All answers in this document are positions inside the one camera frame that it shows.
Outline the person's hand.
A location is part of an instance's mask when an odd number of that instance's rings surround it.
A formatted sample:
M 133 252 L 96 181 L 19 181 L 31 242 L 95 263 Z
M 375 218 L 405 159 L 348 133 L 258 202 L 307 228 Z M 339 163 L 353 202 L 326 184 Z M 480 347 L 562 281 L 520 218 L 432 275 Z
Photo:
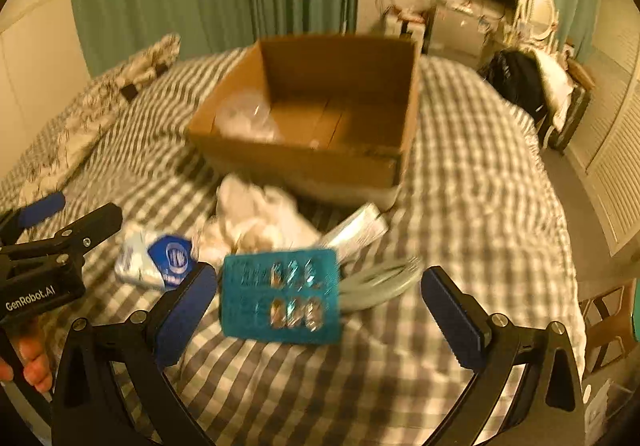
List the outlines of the person's hand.
M 11 348 L 16 351 L 25 381 L 40 394 L 50 391 L 53 372 L 46 348 L 46 339 L 38 317 L 23 321 L 6 330 Z

